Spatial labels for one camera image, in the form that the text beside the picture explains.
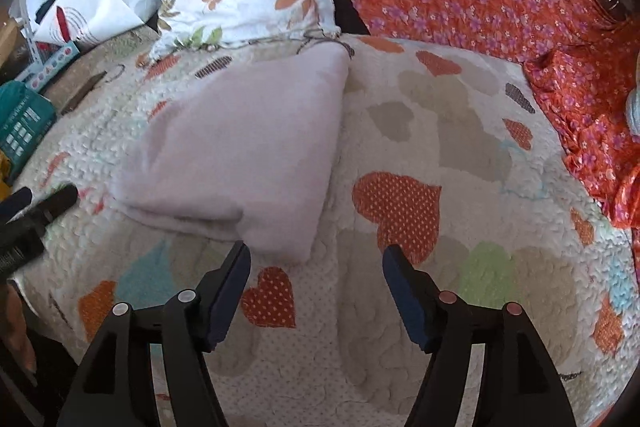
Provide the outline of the pale pink small garment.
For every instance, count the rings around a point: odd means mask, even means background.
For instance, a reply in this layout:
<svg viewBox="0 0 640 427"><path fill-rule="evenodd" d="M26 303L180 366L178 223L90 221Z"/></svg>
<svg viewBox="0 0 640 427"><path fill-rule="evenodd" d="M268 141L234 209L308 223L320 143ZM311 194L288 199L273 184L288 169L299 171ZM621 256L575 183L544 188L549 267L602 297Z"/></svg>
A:
<svg viewBox="0 0 640 427"><path fill-rule="evenodd" d="M150 227L306 262L349 62L344 46L325 42L195 83L152 118L120 163L111 187L117 208Z"/></svg>

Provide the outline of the yellow cloth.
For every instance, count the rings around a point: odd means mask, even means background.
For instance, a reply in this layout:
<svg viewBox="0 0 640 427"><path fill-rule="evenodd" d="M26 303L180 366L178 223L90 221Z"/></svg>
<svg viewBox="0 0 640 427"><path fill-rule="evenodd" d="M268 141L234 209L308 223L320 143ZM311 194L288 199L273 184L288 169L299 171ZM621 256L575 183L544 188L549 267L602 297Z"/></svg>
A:
<svg viewBox="0 0 640 427"><path fill-rule="evenodd" d="M7 199L11 193L12 188L9 184L9 175L11 173L11 161L0 150L0 202Z"/></svg>

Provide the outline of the teal cardboard box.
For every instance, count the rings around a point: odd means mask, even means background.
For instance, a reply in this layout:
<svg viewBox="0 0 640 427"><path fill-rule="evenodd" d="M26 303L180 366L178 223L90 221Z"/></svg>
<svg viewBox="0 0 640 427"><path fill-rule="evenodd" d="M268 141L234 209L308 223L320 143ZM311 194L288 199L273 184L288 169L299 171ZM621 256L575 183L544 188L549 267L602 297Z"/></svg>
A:
<svg viewBox="0 0 640 427"><path fill-rule="evenodd" d="M11 164L15 180L43 137L56 121L53 104L24 83L12 80L1 86L1 152Z"/></svg>

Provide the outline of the dark brown flat stick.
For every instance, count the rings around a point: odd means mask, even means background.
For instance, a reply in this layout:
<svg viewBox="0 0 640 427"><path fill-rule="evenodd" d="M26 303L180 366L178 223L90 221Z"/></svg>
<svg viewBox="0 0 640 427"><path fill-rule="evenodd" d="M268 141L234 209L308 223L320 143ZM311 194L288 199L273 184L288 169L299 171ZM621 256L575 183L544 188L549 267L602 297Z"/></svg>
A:
<svg viewBox="0 0 640 427"><path fill-rule="evenodd" d="M99 74L90 77L79 90L63 105L58 112L61 116L73 112L82 100L88 95L90 91L106 76L106 72L99 72Z"/></svg>

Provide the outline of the light blue patterned box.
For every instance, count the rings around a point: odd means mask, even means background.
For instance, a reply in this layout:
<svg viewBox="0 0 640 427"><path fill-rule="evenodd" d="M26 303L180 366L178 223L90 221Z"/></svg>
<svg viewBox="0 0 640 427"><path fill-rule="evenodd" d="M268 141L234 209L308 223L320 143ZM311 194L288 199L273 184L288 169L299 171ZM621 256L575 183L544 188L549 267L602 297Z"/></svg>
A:
<svg viewBox="0 0 640 427"><path fill-rule="evenodd" d="M18 82L35 92L42 91L67 66L79 56L78 47L73 42L65 43L42 64L30 64L16 78Z"/></svg>

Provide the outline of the white printed bag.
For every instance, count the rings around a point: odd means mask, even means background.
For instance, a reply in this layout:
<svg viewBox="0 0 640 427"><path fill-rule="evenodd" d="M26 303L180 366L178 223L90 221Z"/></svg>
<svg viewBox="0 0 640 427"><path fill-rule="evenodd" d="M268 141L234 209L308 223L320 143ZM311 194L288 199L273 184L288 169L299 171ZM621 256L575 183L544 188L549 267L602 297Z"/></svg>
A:
<svg viewBox="0 0 640 427"><path fill-rule="evenodd" d="M55 0L35 40L56 46L71 41L87 51L144 25L159 8L160 0Z"/></svg>

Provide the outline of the white heart-patterned quilt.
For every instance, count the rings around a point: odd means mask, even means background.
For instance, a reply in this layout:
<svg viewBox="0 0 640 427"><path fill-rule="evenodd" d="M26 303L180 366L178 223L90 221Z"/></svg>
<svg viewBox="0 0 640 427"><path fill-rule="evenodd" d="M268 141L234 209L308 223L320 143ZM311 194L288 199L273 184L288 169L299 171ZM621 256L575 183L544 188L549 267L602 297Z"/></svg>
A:
<svg viewBox="0 0 640 427"><path fill-rule="evenodd" d="M521 303L578 425L622 394L639 360L629 234L566 170L518 65L442 46L348 36L340 145L308 261L255 258L229 334L205 361L233 426L400 426L428 358L409 339L382 250L467 303ZM106 77L43 139L20 183L66 182L78 206L17 279L48 332L84 354L119 301L145 308L193 286L228 245L140 225L108 191L122 156L168 103L292 43L186 52L148 69L106 49L70 78Z"/></svg>

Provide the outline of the orange floral bedsheet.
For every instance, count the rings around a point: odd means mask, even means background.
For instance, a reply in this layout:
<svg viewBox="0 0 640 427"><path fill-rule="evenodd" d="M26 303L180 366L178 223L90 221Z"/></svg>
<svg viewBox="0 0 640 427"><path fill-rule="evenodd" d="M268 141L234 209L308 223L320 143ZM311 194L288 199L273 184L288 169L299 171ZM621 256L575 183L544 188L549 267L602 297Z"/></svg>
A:
<svg viewBox="0 0 640 427"><path fill-rule="evenodd" d="M639 23L597 0L352 0L372 36L453 46L520 64L559 133L565 166L613 225L639 226Z"/></svg>

